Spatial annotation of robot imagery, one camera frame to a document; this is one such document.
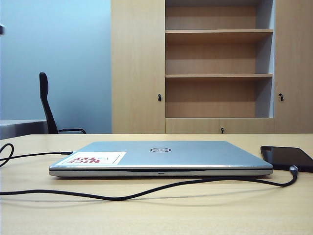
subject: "dell logo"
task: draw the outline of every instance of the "dell logo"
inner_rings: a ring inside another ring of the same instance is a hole
[[[152,148],[150,149],[152,152],[157,152],[157,153],[164,153],[164,152],[169,152],[171,151],[169,148]]]

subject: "wooden cabinet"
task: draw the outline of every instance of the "wooden cabinet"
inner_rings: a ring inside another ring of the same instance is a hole
[[[112,0],[113,133],[313,132],[311,13],[310,0]]]
[[[165,132],[164,6],[111,1],[113,133]]]
[[[275,132],[313,133],[312,0],[276,0],[275,57]]]

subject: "sticker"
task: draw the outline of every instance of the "sticker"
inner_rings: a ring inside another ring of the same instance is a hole
[[[78,152],[57,163],[61,166],[117,165],[126,152]]]

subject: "smartphone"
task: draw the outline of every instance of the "smartphone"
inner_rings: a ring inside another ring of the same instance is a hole
[[[313,159],[300,148],[261,146],[261,153],[273,169],[289,170],[295,165],[299,171],[313,172]]]

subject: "chair backrest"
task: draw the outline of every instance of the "chair backrest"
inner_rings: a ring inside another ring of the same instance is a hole
[[[45,111],[45,118],[47,120],[48,125],[48,133],[49,134],[58,134],[58,128],[55,124],[49,103],[48,103],[48,91],[49,91],[49,84],[47,75],[44,72],[39,73],[39,86],[40,86],[40,99],[41,103],[43,104],[44,111]]]

